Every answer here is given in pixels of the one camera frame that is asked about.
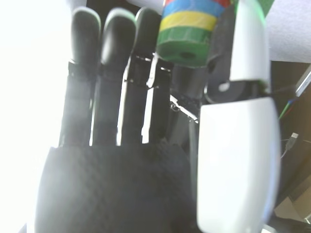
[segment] green wire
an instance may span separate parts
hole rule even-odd
[[[279,116],[279,120],[284,116],[284,114],[286,113],[286,111],[287,111],[287,109],[289,108],[289,106],[291,105],[291,101],[288,101],[287,102],[287,105],[285,106],[285,108],[283,109],[283,111],[282,111],[282,113],[281,113],[281,115]]]

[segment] colorful striped cylinder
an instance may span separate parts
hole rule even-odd
[[[230,0],[166,0],[156,51],[187,67],[206,65],[209,39]]]

